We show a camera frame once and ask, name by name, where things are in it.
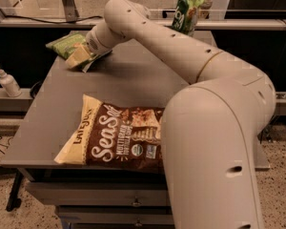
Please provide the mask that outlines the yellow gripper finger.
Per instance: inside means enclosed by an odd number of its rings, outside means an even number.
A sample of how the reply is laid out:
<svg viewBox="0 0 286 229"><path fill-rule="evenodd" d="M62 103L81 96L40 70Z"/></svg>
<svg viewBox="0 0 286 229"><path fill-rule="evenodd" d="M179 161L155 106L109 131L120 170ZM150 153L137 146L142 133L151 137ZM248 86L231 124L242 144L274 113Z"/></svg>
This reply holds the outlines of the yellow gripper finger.
<svg viewBox="0 0 286 229"><path fill-rule="evenodd" d="M66 64L70 69L78 66L86 65L92 58L92 54L87 46L80 45L66 60Z"/></svg>

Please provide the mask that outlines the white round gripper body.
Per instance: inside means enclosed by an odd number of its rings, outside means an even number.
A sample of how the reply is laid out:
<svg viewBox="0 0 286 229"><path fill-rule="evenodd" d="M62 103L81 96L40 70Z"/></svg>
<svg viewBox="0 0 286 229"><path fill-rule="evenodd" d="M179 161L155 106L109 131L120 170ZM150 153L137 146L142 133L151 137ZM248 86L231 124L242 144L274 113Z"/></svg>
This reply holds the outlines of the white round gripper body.
<svg viewBox="0 0 286 229"><path fill-rule="evenodd" d="M96 54L111 51L118 44L131 39L129 30L117 23L107 23L102 20L96 24L86 35L88 48Z"/></svg>

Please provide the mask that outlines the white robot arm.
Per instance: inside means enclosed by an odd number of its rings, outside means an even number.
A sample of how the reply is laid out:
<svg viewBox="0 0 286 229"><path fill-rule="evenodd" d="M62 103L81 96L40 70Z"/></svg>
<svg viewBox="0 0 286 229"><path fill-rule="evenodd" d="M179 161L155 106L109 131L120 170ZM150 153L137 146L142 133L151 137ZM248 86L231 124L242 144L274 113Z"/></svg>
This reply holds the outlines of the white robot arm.
<svg viewBox="0 0 286 229"><path fill-rule="evenodd" d="M134 39L187 82L166 106L163 164L175 229L264 229L255 177L258 134L276 109L259 68L158 25L145 7L110 0L87 35L102 53Z"/></svg>

